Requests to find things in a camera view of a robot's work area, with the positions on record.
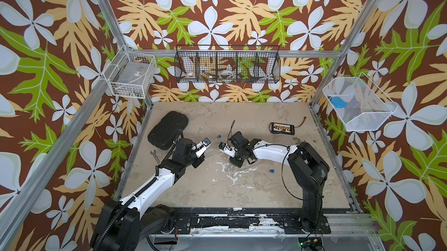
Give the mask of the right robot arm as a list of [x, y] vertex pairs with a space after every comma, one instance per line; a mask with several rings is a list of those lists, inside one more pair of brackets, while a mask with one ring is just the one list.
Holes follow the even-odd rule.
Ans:
[[253, 139], [248, 141], [241, 132], [221, 142], [221, 152], [229, 156], [232, 165], [241, 168], [243, 163], [257, 160], [278, 162], [289, 166], [296, 182], [302, 188], [301, 226], [306, 232], [316, 232], [323, 225], [323, 189], [328, 178], [329, 165], [307, 142], [298, 145], [281, 145]]

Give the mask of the clear test tube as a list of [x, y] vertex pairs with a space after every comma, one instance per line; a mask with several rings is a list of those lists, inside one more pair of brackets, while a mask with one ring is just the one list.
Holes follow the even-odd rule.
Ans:
[[204, 153], [204, 160], [206, 161], [206, 160], [209, 160], [209, 159], [213, 159], [213, 158], [218, 157], [218, 156], [220, 156], [222, 154], [223, 154], [223, 152], [220, 149], [212, 148], [212, 149], [209, 149], [209, 150], [205, 151], [205, 153]]

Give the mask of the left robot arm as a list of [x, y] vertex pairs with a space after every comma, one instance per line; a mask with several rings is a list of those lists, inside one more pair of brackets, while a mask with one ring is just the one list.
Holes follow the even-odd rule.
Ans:
[[199, 143], [179, 138], [166, 157], [156, 166], [156, 173], [140, 188], [119, 201], [109, 201], [102, 209], [90, 241], [93, 251], [133, 251], [139, 242], [169, 225], [169, 208], [151, 205], [170, 189], [186, 172], [188, 166], [198, 168], [211, 145], [208, 138]]

